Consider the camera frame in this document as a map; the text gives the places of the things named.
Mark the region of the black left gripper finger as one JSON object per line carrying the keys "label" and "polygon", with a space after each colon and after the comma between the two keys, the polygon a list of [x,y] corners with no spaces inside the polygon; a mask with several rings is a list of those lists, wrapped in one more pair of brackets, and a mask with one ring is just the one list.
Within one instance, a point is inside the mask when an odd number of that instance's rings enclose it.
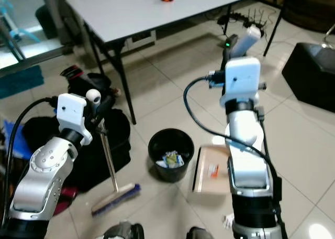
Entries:
{"label": "black left gripper finger", "polygon": [[104,97],[99,106],[98,106],[98,123],[104,121],[109,115],[111,110],[113,109],[114,105],[116,103],[116,96],[109,95],[107,97]]}

